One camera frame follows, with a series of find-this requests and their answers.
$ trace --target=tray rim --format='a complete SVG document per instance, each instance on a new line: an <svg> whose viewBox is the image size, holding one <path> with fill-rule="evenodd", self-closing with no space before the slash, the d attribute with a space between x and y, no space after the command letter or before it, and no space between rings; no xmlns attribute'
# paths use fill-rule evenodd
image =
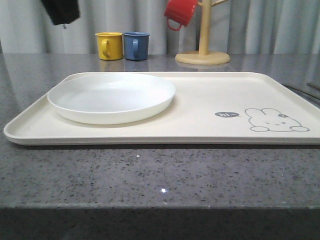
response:
<svg viewBox="0 0 320 240"><path fill-rule="evenodd" d="M97 74L97 75L104 75L104 74L110 74L110 73L118 73L118 72L78 72L71 74L67 77L65 77L62 81L58 82L55 86L68 81L72 80L73 78L77 78L79 75L92 75L92 74ZM197 71L128 71L125 73L134 73L134 74L146 74L146 75L164 75L164 76L159 76L159 77L167 77L167 78L174 78L177 77L176 75L180 75L180 77L195 77L192 75L208 75L208 77L214 77L218 78L220 75L229 75L227 77L236 77L235 75L243 75L242 77L254 77L254 76L260 76L265 79L268 79L270 82L272 82L273 85L277 86L280 88L282 91L294 95L295 98L299 99L299 101L303 104L306 104L309 108L312 108L314 111L319 111L319 108L310 103L309 101L305 100L295 92L291 91L290 89L286 88L283 86L281 83L276 81L275 79L271 78L270 76L263 74L263 73L258 73L258 72L250 72L250 71L232 71L232 72L197 72ZM167 140L164 139L164 137L152 137L152 142L148 141L150 137L132 137L132 136L124 136L124 137L94 137L95 140L104 140L104 141L66 141L66 140L72 140L72 139L81 139L81 140L89 140L92 137L51 137L51 138L39 138L35 136L31 137L23 137L23 136L16 136L13 135L9 132L9 128L12 124L14 124L16 121L18 121L20 118L22 118L24 115L28 114L30 111L33 110L33 108L37 107L37 105L41 104L41 101L47 100L47 95L50 90L48 90L43 96L38 98L34 103L32 103L30 106L28 106L25 110L23 110L21 113L19 113L16 117L14 117L11 121L9 121L5 127L3 128L4 135L7 137L7 139L13 143L19 144L19 145L24 145L24 146L55 146L55 145L141 145L141 144L148 144L148 145L153 145L153 144L189 144L189 145L199 145L199 144L211 144L211 145L320 145L320 137L301 137L299 138L300 141L288 141L288 142L279 142L279 141L273 141L273 140L268 140L272 139L273 137L256 137L255 139L263 140L264 141L255 141L253 142L252 140L246 140L250 139L250 137L232 137L233 140L229 141L218 141L217 139L219 138L225 138L225 136L215 136L215 137L206 137L206 136L192 136L192 141L183 141L181 140L182 138L185 137L165 137ZM105 139L118 139L117 142L114 141L105 141ZM297 139L296 137L285 137L286 139Z"/></svg>

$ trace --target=wooden stand base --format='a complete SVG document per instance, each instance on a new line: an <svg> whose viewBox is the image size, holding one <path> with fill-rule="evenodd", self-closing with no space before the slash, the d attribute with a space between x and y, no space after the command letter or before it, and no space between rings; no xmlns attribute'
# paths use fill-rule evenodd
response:
<svg viewBox="0 0 320 240"><path fill-rule="evenodd" d="M209 51L208 55L199 55L199 51L185 51L178 53L175 60L185 64L217 65L230 62L230 56L218 51Z"/></svg>

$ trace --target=cream tray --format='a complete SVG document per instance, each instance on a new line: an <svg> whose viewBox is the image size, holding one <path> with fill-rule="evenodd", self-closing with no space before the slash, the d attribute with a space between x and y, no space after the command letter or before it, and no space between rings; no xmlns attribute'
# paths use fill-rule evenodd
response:
<svg viewBox="0 0 320 240"><path fill-rule="evenodd" d="M174 84L171 104L131 123L66 119L47 94L4 128L20 145L320 144L320 109L269 76L253 72L137 72ZM84 72L68 76L108 75Z"/></svg>

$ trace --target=speech bubble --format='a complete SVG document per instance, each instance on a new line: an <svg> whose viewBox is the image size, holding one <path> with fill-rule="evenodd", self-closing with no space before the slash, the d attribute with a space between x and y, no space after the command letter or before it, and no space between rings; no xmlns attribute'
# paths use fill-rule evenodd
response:
<svg viewBox="0 0 320 240"><path fill-rule="evenodd" d="M238 117L239 113L229 112L229 111L221 111L221 112L216 112L215 115L218 117L221 117L221 118L234 118L234 117Z"/></svg>

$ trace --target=curtain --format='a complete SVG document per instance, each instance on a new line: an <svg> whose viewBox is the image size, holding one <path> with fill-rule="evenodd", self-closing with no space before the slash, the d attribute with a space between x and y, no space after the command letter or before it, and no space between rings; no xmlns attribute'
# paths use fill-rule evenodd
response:
<svg viewBox="0 0 320 240"><path fill-rule="evenodd" d="M0 0L3 53L95 54L97 32L149 32L149 54L199 47L201 7L172 31L168 0L78 0L80 18L53 25L40 0ZM211 51L229 54L318 54L320 0L228 0L211 13Z"/></svg>

